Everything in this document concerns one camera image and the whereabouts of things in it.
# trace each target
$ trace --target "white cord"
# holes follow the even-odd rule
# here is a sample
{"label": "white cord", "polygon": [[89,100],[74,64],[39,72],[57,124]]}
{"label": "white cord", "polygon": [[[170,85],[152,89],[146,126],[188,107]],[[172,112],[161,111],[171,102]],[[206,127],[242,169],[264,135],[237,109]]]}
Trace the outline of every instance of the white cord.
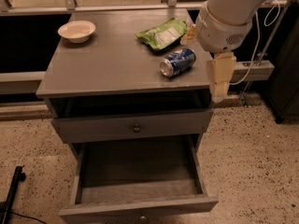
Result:
{"label": "white cord", "polygon": [[[272,24],[277,20],[277,18],[278,18],[278,16],[279,16],[279,13],[280,13],[280,3],[279,3],[278,0],[274,0],[274,1],[276,2],[276,4],[272,6],[272,8],[269,10],[267,16],[265,16],[265,19],[264,19],[264,21],[263,21],[263,25],[264,25],[264,26],[270,26],[270,25],[272,25]],[[266,21],[267,21],[269,15],[271,14],[271,12],[273,11],[273,9],[274,9],[277,5],[278,5],[278,14],[276,15],[276,17],[275,17],[271,22],[266,23]]]}
{"label": "white cord", "polygon": [[258,39],[256,41],[255,48],[254,48],[254,51],[253,51],[252,56],[251,56],[251,61],[250,61],[249,69],[248,69],[247,73],[243,76],[243,78],[241,78],[239,81],[237,81],[236,83],[230,83],[230,85],[232,85],[232,86],[238,85],[241,82],[243,82],[246,79],[246,77],[249,75],[250,69],[251,69],[251,67],[254,64],[253,60],[254,60],[255,53],[256,53],[256,50],[257,50],[257,48],[259,46],[260,39],[261,39],[261,31],[260,31],[260,24],[259,24],[259,15],[258,15],[257,11],[255,12],[255,18],[256,18],[256,27],[258,29]]}

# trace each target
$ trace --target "black cabinet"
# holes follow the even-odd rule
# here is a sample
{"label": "black cabinet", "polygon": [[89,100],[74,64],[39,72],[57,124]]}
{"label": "black cabinet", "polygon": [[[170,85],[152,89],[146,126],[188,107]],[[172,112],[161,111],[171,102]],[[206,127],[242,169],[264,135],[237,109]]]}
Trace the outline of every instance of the black cabinet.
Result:
{"label": "black cabinet", "polygon": [[276,111],[276,122],[299,115],[299,15],[273,62],[276,69],[263,84],[264,94]]}

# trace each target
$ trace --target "drawer knob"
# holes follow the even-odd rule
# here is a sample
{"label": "drawer knob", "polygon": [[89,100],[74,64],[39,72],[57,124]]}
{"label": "drawer knob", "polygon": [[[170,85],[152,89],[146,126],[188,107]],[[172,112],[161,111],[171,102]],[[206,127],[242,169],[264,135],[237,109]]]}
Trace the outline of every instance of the drawer knob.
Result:
{"label": "drawer knob", "polygon": [[138,124],[136,124],[134,127],[133,127],[133,131],[134,133],[139,133],[141,131],[141,128]]}

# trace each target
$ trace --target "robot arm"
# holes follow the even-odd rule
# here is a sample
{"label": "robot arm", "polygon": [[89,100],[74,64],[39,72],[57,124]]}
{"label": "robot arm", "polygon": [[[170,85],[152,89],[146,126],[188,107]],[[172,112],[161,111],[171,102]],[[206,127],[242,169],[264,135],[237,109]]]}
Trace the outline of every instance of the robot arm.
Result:
{"label": "robot arm", "polygon": [[237,49],[252,27],[252,18],[265,0],[208,0],[196,20],[196,33],[204,50],[216,53],[207,63],[214,102],[225,97],[235,68]]}

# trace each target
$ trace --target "nightstand top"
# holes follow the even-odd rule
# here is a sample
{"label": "nightstand top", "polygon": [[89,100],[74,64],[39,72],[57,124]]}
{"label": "nightstand top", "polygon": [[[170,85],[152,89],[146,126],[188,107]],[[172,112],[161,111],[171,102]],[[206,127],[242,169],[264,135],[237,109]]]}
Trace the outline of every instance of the nightstand top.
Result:
{"label": "nightstand top", "polygon": [[[91,21],[95,33],[82,44],[61,39],[36,95],[55,98],[207,89],[206,60],[211,56],[197,41],[154,52],[135,37],[173,17],[192,24],[187,10],[179,8],[74,13],[71,21]],[[160,60],[182,47],[195,51],[195,64],[177,77],[164,77]]]}

